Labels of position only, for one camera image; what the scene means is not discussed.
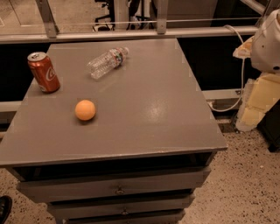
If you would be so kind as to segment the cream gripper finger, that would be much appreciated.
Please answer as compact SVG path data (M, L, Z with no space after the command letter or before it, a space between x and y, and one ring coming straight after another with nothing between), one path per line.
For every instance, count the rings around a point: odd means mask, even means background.
M247 59L251 57L251 47L252 47L252 38L248 38L243 44L237 47L234 52L233 56L238 59Z
M251 131L279 100L279 73L261 73L256 80L248 79L241 98L235 127L239 131Z

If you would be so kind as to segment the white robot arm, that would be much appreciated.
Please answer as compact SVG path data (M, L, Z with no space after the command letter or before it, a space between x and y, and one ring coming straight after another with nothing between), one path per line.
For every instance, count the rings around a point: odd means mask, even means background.
M245 84L235 123L239 131L251 131L280 100L280 11L273 10L233 56L250 58L251 66L261 72Z

